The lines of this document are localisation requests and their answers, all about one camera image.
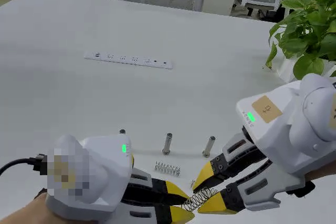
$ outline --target metal screw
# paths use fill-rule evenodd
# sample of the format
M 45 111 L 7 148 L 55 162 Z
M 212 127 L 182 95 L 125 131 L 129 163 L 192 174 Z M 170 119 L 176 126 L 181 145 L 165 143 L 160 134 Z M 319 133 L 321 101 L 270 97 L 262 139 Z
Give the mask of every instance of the metal screw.
M 214 145 L 216 138 L 214 136 L 211 136 L 208 140 L 208 143 L 206 144 L 206 147 L 204 151 L 202 152 L 203 157 L 209 157 L 210 156 L 210 151 L 212 146 Z
M 166 142 L 164 143 L 164 148 L 162 150 L 163 155 L 169 155 L 170 144 L 172 143 L 173 134 L 167 133 Z

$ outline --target spring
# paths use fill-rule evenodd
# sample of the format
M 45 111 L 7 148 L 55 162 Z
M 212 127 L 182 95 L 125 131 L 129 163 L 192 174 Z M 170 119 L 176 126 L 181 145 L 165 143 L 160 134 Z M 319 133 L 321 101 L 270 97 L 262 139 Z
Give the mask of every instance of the spring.
M 176 177 L 179 177 L 181 168 L 178 167 L 178 166 L 169 165 L 169 164 L 165 164 L 163 162 L 156 161 L 155 170 L 157 170 L 159 172 L 162 172 L 162 173 L 165 173 L 165 174 L 171 174 L 171 175 L 174 175 Z
M 214 188 L 208 189 L 204 187 L 197 194 L 191 196 L 184 204 L 181 205 L 181 208 L 189 212 L 194 211 L 205 203 L 208 199 L 214 196 L 218 191 Z

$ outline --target black cable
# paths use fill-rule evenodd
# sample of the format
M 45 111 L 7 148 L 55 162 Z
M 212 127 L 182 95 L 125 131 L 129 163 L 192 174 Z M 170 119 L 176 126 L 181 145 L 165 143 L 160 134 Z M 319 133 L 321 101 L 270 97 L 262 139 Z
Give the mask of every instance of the black cable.
M 3 167 L 0 168 L 0 176 L 4 171 L 6 171 L 8 168 L 18 165 L 18 164 L 28 164 L 28 165 L 35 165 L 36 160 L 35 158 L 20 158 L 14 161 L 9 162 L 8 164 L 5 164 Z

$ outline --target white tabletop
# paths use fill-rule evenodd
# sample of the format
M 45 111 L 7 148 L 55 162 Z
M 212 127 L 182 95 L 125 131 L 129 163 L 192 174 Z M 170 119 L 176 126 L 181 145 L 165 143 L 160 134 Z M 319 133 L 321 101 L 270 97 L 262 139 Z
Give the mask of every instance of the white tabletop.
M 282 84 L 262 69 L 272 23 L 114 0 L 13 0 L 0 7 L 0 164 L 45 153 L 62 134 L 81 140 L 126 129 L 135 167 L 179 185 L 237 132 L 236 102 Z M 85 60 L 86 50 L 170 59 L 174 69 Z M 165 135 L 173 133 L 163 157 Z M 181 177 L 153 171 L 181 166 Z M 304 199 L 280 194 L 281 208 L 236 216 L 196 215 L 192 223 L 318 223 L 332 220 L 336 179 Z M 0 217 L 45 186 L 18 165 L 0 177 Z

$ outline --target sticker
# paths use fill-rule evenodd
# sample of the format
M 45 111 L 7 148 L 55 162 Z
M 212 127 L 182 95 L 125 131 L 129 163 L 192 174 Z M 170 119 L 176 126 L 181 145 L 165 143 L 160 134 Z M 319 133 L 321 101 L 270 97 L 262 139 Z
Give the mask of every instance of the sticker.
M 332 129 L 336 129 L 336 94 L 334 94 L 332 98 L 332 107 L 331 107 L 329 126 Z
M 275 104 L 272 103 L 272 101 L 265 95 L 252 103 L 252 107 L 255 111 L 257 111 L 265 123 L 269 123 L 278 116 L 282 115 L 282 112 L 278 109 L 278 107 L 276 107 Z

